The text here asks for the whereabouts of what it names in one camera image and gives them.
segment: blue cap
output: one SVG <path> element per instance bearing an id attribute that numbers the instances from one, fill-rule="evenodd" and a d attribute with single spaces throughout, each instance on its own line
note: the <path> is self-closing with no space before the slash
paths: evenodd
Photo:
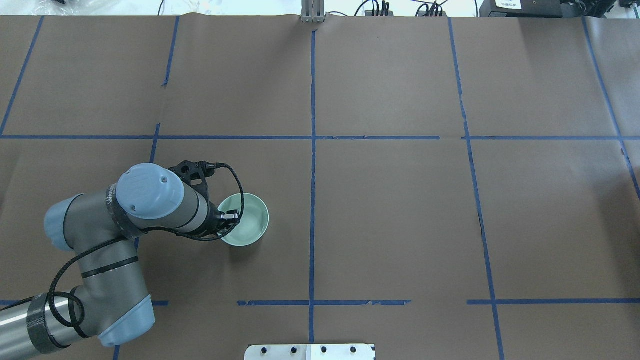
<path id="1" fill-rule="evenodd" d="M 71 199 L 61 201 L 51 206 L 44 216 L 45 234 L 51 239 L 53 246 L 62 251 L 73 250 L 67 244 L 67 239 L 65 239 L 65 218 L 67 217 L 69 206 L 71 206 L 71 203 L 80 195 L 82 194 L 80 193 Z"/>
<path id="2" fill-rule="evenodd" d="M 170 215 L 182 204 L 184 185 L 173 172 L 144 163 L 122 174 L 116 186 L 116 198 L 129 215 L 156 220 Z"/>
<path id="3" fill-rule="evenodd" d="M 114 347 L 128 343 L 149 331 L 156 323 L 151 295 L 147 295 L 138 305 L 109 326 L 98 339 L 103 347 Z"/>

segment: metal bracket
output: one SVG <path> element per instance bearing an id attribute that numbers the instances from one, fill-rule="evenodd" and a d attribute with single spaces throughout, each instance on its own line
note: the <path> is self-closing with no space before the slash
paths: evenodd
<path id="1" fill-rule="evenodd" d="M 324 22 L 324 0 L 302 0 L 302 22 Z"/>
<path id="2" fill-rule="evenodd" d="M 375 360 L 373 344 L 252 345 L 244 360 Z"/>

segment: white label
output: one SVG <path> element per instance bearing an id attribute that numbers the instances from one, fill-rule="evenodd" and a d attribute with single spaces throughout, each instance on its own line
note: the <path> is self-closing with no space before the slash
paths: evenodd
<path id="1" fill-rule="evenodd" d="M 495 0 L 495 5 L 504 9 L 517 9 L 522 10 L 522 4 L 520 0 Z"/>

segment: black box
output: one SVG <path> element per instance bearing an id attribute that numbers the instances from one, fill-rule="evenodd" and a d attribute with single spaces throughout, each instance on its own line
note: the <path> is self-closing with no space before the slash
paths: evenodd
<path id="1" fill-rule="evenodd" d="M 562 17 L 560 0 L 484 0 L 481 17 Z"/>

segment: white metal plate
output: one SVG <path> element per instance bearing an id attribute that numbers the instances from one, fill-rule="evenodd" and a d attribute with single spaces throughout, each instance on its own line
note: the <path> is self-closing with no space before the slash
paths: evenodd
<path id="1" fill-rule="evenodd" d="M 244 360 L 375 360 L 375 348 L 371 344 L 252 345 L 244 352 Z"/>

